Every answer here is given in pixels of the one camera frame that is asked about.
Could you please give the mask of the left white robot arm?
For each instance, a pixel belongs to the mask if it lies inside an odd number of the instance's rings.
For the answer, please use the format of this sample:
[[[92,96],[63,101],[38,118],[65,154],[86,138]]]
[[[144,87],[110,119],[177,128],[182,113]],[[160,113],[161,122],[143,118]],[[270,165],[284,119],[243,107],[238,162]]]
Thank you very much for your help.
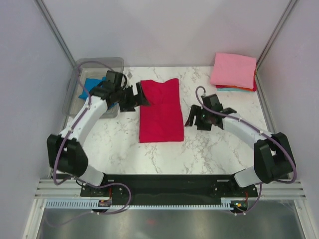
[[[133,112],[136,107],[149,106],[141,82],[137,82],[135,88],[136,93],[132,86],[128,86],[126,75],[111,70],[107,71],[106,79],[91,90],[83,88],[87,99],[79,113],[58,135],[51,134],[47,138],[49,165],[56,185],[61,184],[57,180],[57,172],[60,171],[91,185],[99,196],[109,192],[109,183],[103,180],[105,174],[90,165],[83,144],[93,126],[107,110],[119,106],[121,112]]]

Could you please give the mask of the red t shirt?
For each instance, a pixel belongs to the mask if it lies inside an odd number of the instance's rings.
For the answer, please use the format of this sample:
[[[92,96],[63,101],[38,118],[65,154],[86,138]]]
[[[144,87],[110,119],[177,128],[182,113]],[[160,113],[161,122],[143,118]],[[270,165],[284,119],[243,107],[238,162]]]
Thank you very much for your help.
[[[179,79],[163,83],[141,81],[149,106],[140,106],[140,143],[182,142],[184,124],[179,97]]]

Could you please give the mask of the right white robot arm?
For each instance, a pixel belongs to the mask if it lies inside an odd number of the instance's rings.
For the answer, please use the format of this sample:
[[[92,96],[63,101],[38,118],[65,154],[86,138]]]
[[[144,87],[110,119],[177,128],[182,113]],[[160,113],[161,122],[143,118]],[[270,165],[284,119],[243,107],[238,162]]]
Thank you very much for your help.
[[[282,177],[296,171],[288,138],[285,134],[263,131],[242,119],[232,108],[224,108],[216,94],[203,96],[200,105],[192,105],[185,126],[210,131],[213,126],[225,130],[250,146],[253,166],[231,176],[228,190],[240,196],[246,187],[279,182]]]

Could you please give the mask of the clear plastic bin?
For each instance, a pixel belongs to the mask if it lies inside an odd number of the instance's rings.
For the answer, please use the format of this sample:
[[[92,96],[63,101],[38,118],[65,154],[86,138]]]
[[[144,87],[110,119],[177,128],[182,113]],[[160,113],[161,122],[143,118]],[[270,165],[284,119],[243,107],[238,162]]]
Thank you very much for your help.
[[[79,98],[87,79],[104,80],[109,70],[123,72],[124,59],[121,57],[82,58],[76,62],[73,69],[62,112],[74,118],[83,107],[85,100]]]

